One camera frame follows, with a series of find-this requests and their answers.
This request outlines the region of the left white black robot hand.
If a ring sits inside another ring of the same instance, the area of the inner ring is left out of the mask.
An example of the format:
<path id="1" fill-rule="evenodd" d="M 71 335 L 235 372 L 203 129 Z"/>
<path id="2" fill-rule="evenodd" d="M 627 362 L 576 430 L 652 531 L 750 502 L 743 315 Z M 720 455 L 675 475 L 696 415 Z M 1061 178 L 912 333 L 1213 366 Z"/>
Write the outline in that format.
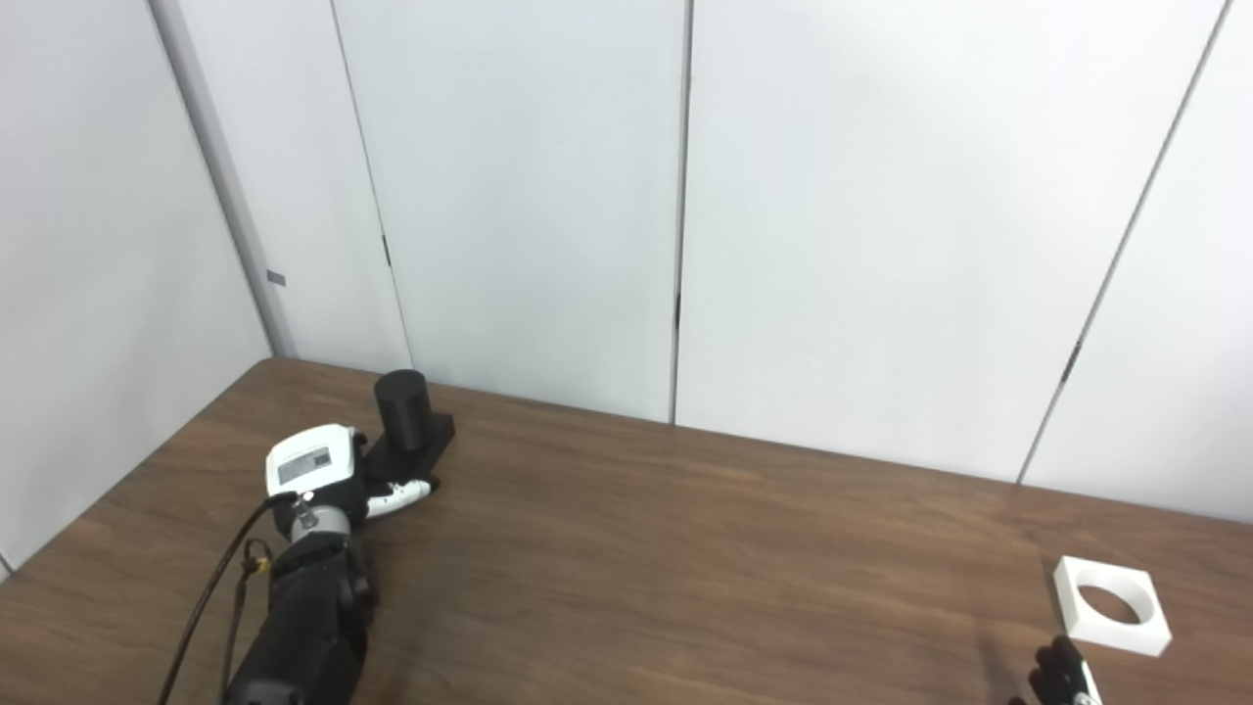
<path id="1" fill-rule="evenodd" d="M 373 445 L 346 425 L 322 425 L 279 442 L 264 458 L 269 496 L 294 493 L 273 508 L 291 543 L 309 533 L 352 533 L 411 507 L 439 490 L 435 475 L 451 441 L 449 430 L 420 450 L 401 450 L 388 436 Z"/>

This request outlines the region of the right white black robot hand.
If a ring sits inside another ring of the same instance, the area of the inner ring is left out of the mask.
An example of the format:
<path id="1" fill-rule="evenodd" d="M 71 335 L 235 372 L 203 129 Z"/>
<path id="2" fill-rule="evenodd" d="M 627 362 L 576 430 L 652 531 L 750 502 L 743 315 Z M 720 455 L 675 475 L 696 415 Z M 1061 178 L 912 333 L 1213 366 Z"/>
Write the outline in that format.
<path id="1" fill-rule="evenodd" d="M 1091 666 L 1083 652 L 1061 634 L 1035 652 L 1027 682 L 1037 704 L 1101 704 Z"/>

